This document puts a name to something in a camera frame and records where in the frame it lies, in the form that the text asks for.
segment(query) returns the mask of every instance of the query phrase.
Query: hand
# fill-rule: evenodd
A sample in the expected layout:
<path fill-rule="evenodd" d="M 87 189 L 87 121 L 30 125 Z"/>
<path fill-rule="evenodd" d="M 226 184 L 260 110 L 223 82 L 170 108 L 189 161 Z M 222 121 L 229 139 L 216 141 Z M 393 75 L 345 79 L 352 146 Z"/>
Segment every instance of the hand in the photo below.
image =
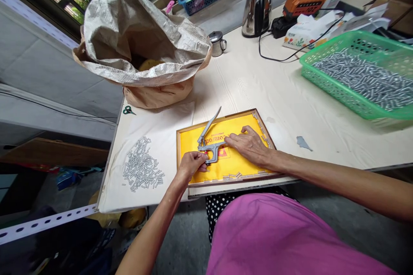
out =
<path fill-rule="evenodd" d="M 206 154 L 197 151 L 185 153 L 176 176 L 183 179 L 187 185 L 196 171 L 207 171 L 207 165 L 205 164 L 207 159 L 208 156 Z"/>
<path fill-rule="evenodd" d="M 241 134 L 231 133 L 224 140 L 251 163 L 261 168 L 270 168 L 271 149 L 265 147 L 259 135 L 250 126 L 242 127 Z"/>

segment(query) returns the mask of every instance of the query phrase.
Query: brown paper bag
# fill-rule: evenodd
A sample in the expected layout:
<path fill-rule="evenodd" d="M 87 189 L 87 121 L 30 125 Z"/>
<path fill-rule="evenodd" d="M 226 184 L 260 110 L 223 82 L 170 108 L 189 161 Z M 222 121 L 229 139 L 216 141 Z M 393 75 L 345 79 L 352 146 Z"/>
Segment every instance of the brown paper bag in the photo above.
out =
<path fill-rule="evenodd" d="M 206 67 L 212 46 L 188 19 L 166 15 L 149 0 L 92 0 L 76 62 L 124 86 L 129 104 L 159 108 L 184 99 Z M 146 59 L 162 63 L 139 71 Z"/>

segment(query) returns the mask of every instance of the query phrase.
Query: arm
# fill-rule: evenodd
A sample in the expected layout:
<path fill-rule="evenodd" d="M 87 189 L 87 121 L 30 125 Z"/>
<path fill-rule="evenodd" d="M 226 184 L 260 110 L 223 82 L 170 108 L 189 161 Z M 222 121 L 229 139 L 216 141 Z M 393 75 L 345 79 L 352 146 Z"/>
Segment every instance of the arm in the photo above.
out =
<path fill-rule="evenodd" d="M 208 156 L 199 152 L 184 154 L 176 176 L 162 201 L 135 238 L 120 263 L 116 275 L 150 274 L 172 217 L 178 208 L 192 175 L 206 172 Z"/>
<path fill-rule="evenodd" d="M 295 176 L 385 216 L 413 221 L 413 184 L 342 165 L 295 157 L 265 147 L 245 126 L 225 142 L 260 167 Z"/>

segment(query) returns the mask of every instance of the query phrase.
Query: electric kettle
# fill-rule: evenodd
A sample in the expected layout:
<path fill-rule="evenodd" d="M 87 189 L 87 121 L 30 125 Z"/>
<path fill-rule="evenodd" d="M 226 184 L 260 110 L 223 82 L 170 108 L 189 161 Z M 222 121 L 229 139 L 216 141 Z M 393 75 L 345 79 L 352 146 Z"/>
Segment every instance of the electric kettle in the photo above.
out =
<path fill-rule="evenodd" d="M 242 19 L 242 35 L 259 37 L 270 27 L 271 0 L 247 0 Z"/>

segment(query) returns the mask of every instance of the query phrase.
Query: white table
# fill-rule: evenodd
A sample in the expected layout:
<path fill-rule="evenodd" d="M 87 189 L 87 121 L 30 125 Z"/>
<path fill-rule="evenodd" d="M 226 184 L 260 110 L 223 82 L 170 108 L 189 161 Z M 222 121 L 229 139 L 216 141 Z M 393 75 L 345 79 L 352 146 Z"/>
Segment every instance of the white table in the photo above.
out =
<path fill-rule="evenodd" d="M 281 13 L 281 6 L 275 8 L 270 20 Z M 369 170 L 413 162 L 413 121 L 364 120 L 303 78 L 295 58 L 287 63 L 261 58 L 258 38 L 242 37 L 240 28 L 224 38 L 228 42 L 226 51 L 197 73 L 194 89 L 184 100 L 195 102 L 193 124 L 209 120 L 219 106 L 220 116 L 256 108 L 277 149 L 286 153 Z M 268 36 L 261 41 L 261 51 L 268 57 L 285 59 L 295 50 L 282 47 L 282 42 L 283 38 Z M 298 136 L 312 151 L 297 144 Z M 193 187 L 189 197 L 295 180 L 283 176 Z"/>

